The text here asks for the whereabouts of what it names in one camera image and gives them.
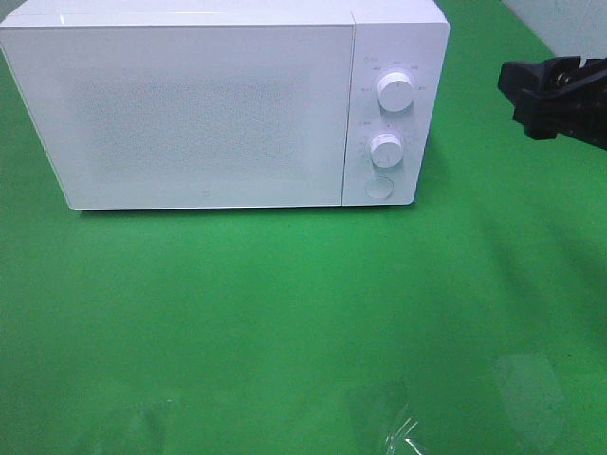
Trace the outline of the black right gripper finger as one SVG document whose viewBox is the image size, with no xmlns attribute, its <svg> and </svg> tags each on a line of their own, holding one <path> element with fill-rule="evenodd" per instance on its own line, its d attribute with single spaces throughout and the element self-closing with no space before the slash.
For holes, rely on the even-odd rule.
<svg viewBox="0 0 607 455">
<path fill-rule="evenodd" d="M 540 97 L 530 91 L 518 94 L 513 119 L 535 140 L 571 137 L 606 149 L 606 93 L 594 96 Z"/>
<path fill-rule="evenodd" d="M 555 57 L 502 64 L 497 86 L 514 102 L 524 91 L 541 97 L 589 95 L 606 84 L 606 59 Z"/>
</svg>

